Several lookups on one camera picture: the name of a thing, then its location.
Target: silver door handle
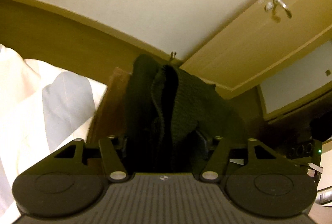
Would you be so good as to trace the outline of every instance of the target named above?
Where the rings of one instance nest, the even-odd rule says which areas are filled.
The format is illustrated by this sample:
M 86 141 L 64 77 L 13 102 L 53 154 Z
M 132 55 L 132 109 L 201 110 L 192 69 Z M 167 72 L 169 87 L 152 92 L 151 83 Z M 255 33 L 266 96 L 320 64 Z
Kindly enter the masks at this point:
M 275 6 L 280 5 L 286 12 L 288 18 L 292 18 L 292 12 L 289 10 L 289 8 L 287 8 L 287 5 L 282 1 L 282 0 L 273 0 L 273 4 Z

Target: door handle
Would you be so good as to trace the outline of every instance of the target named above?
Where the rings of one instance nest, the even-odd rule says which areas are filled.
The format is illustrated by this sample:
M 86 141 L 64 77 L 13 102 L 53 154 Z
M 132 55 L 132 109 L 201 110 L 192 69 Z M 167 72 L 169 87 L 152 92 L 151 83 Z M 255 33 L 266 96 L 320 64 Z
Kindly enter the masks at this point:
M 287 5 L 282 0 L 273 0 L 273 3 L 268 2 L 265 6 L 265 11 L 270 11 L 272 9 L 275 11 L 277 6 L 281 6 L 285 10 L 288 18 L 293 17 L 292 12 L 290 11 L 290 9 L 287 7 Z

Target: dark green towel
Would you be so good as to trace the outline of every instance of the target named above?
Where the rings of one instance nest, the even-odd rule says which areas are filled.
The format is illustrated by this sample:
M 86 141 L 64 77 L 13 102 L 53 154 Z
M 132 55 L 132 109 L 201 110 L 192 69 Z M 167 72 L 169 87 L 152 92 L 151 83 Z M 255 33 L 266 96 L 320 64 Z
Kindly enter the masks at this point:
M 172 65 L 162 66 L 147 55 L 140 55 L 134 63 L 125 107 L 126 163 L 132 171 L 203 168 L 206 160 L 191 148 L 190 135 L 195 131 L 237 143 L 247 140 L 242 119 L 213 85 Z

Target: gray ribbed panel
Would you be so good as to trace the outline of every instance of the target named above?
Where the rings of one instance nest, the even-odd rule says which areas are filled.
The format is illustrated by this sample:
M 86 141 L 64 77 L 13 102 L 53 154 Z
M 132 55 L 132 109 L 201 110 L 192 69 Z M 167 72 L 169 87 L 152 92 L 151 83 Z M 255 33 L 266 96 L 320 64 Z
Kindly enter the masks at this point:
M 28 216 L 17 224 L 314 224 L 305 215 L 264 220 L 235 208 L 218 186 L 198 182 L 191 174 L 136 175 L 113 184 L 97 206 L 76 217 L 38 220 Z

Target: wooden door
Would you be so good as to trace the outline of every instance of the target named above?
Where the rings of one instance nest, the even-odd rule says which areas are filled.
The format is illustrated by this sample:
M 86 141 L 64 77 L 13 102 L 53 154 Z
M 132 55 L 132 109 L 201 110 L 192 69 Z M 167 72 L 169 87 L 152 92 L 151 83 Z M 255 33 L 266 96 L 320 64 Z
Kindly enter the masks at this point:
M 332 38 L 332 0 L 283 0 L 292 18 L 280 6 L 265 12 L 271 1 L 250 6 L 181 68 L 232 98 Z

